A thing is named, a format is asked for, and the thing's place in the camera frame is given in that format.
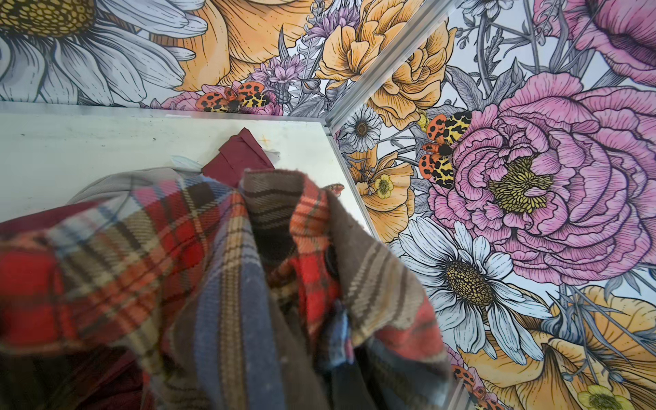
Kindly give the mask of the light grey cloth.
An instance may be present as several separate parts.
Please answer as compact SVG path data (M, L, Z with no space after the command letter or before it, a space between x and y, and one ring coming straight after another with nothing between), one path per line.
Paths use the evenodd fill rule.
M75 194L67 205L86 202L103 202L113 198L125 199L132 191L157 185L163 181L193 178L200 172L173 167L156 167L102 177Z

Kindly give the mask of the red plaid flannel shirt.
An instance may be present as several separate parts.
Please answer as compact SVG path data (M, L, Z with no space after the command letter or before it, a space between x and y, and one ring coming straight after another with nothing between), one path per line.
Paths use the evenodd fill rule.
M442 409L431 303L292 171L163 181L1 236L1 359L131 353L153 409Z

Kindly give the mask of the right aluminium corner post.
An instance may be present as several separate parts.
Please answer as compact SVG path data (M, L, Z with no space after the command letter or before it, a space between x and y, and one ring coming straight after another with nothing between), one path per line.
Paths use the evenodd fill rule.
M371 108L386 126L403 129L441 96L456 30L454 1L365 1L360 27L343 27L326 41L319 77L352 86L326 115L338 131L355 111Z

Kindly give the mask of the maroon button shirt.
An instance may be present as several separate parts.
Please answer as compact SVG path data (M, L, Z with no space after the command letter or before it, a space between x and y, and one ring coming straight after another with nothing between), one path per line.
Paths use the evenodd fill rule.
M219 148L216 156L196 170L235 188L247 170L268 170L273 164L252 133L243 129ZM1 236L49 228L102 202L51 208L8 220ZM125 350L100 350L60 357L1 359L3 409L153 409L155 398L145 374Z

